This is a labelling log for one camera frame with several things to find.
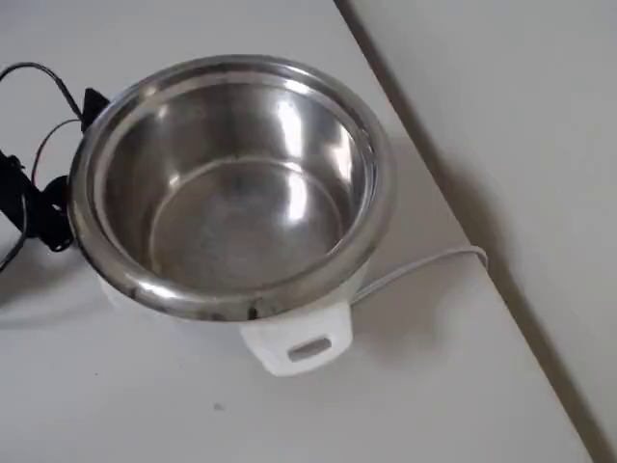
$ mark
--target pot rim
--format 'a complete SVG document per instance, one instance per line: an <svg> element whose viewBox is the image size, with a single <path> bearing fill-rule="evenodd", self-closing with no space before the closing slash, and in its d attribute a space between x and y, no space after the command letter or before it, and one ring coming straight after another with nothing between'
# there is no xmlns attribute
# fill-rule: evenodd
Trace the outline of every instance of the pot rim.
<svg viewBox="0 0 617 463"><path fill-rule="evenodd" d="M373 189L359 220L330 253L309 268L284 280L250 290L198 291L158 277L119 249L96 217L89 171L101 151L103 133L135 101L152 96L157 84L179 75L252 72L304 84L303 95L324 98L339 107L359 130L352 133L362 156L372 156ZM294 91L297 86L287 86ZM317 300L341 286L371 257L387 230L393 207L393 159L388 138L368 106L329 75L306 65L265 55L220 55L160 70L116 97L84 134L69 175L68 217L78 246L97 273L115 289L142 305L183 318L247 321L284 313Z"/></svg>

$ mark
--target white countertop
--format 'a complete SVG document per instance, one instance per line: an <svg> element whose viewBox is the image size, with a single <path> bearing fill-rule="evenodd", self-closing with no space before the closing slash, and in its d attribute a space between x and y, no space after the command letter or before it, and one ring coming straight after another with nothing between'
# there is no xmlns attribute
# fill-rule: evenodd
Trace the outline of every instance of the white countertop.
<svg viewBox="0 0 617 463"><path fill-rule="evenodd" d="M0 66L40 61L73 94L113 96L172 63L221 53L299 60L377 113L399 199L371 271L466 243L330 0L0 5ZM0 84L0 140L30 166L70 117L24 70ZM76 126L49 144L40 183L67 171ZM0 221L0 249L16 237ZM232 334L192 336L113 309L76 251L30 243L0 275L3 462L579 462L589 457L479 261L454 258L388 286L354 313L351 349L280 379Z"/></svg>

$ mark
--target white plastic handle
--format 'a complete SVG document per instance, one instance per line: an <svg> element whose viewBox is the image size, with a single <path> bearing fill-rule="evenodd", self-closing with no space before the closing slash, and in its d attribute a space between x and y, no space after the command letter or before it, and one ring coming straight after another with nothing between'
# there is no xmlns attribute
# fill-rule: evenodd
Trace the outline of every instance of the white plastic handle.
<svg viewBox="0 0 617 463"><path fill-rule="evenodd" d="M347 301L313 305L240 326L244 342L275 376L311 371L334 360L351 344Z"/></svg>

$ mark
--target power cord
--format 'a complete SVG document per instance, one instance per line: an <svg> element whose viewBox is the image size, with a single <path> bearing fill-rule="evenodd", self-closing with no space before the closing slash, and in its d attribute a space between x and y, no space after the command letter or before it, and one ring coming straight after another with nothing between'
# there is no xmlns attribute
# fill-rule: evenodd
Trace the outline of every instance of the power cord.
<svg viewBox="0 0 617 463"><path fill-rule="evenodd" d="M37 149L37 153L35 155L35 162L34 162L34 164L32 166L32 174L31 174L31 178L30 178L30 180L34 184L35 183L35 175L37 173L37 168L39 166L40 156L42 154L42 151L43 151L45 145L47 144L47 142L51 138L51 136L58 129L60 129L62 126L66 125L68 123L71 123L71 122L83 122L84 121L84 116L83 116L82 112L80 111L79 106L77 106L77 103L75 102L75 99L72 97L72 95L68 91L67 86L62 81L62 79L60 77L58 77L58 75L56 75L56 73L53 70L51 70L50 68L47 68L47 67L45 67L43 65L40 65L39 63L23 62L23 63L15 63L14 65L10 65L7 68L5 68L2 72L0 72L0 82L2 82L2 80L7 75L9 75L10 73L12 73L12 72L14 72L14 71L16 71L18 69L22 69L22 68L34 68L34 69L40 70L41 72L44 72L49 77L51 77L52 80L56 83L56 86L60 89L60 92L62 93L62 95L64 96L65 100L67 101L68 106L70 107L71 111L77 117L77 119L73 119L73 120L69 120L69 121L64 121L64 122L59 123L58 125L56 125L53 129L51 129L51 131L47 134L47 136L45 136L43 141L40 143L39 148ZM23 246L24 246L24 244L26 242L26 239L28 239L28 202L27 202L27 199L26 199L26 197L24 195L21 196L21 206L22 206L22 210L23 210L23 227L22 227L22 230L21 230L21 235L19 236L19 238L17 239L17 241L15 242L15 244L13 245L11 250L2 259L0 259L0 273L2 273L9 266L9 264L15 259L15 257L19 254L19 252L23 248Z"/></svg>
<svg viewBox="0 0 617 463"><path fill-rule="evenodd" d="M70 123L80 123L80 122L81 121L79 119L68 119L66 121L62 121L61 123L57 124L54 128L52 128L49 131L49 133L45 135L45 138L42 139L42 142L40 142L40 145L37 148L37 153L35 154L35 162L32 164L32 171L30 172L30 181L32 181L33 185L35 186L37 185L36 178L37 178L37 169L39 168L40 156L42 155L42 151L45 149L45 146L47 145L47 142L49 141L49 139L53 136L54 133L56 133L58 130L60 130L65 125L68 125Z"/></svg>
<svg viewBox="0 0 617 463"><path fill-rule="evenodd" d="M380 277L377 280L369 283L356 293L356 295L352 298L351 303L356 304L360 302L362 299L368 297L373 292L380 290L382 287L389 285L394 280L397 280L402 276L407 275L408 273L414 272L421 267L424 267L441 259L451 258L453 256L460 256L464 254L478 256L480 261L482 262L482 265L484 265L484 267L487 269L489 268L489 257L486 255L486 251L484 251L478 246L467 245L446 249L426 258L413 260L411 262L403 264L395 270L387 273L383 277Z"/></svg>

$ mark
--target stainless steel inner pot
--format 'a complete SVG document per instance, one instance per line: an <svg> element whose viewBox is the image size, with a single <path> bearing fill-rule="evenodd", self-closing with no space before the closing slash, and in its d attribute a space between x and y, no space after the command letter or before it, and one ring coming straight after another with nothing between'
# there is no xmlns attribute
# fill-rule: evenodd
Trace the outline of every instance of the stainless steel inner pot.
<svg viewBox="0 0 617 463"><path fill-rule="evenodd" d="M162 70L86 132L69 215L92 266L158 311L250 320L340 286L392 203L386 137L346 87L265 56Z"/></svg>

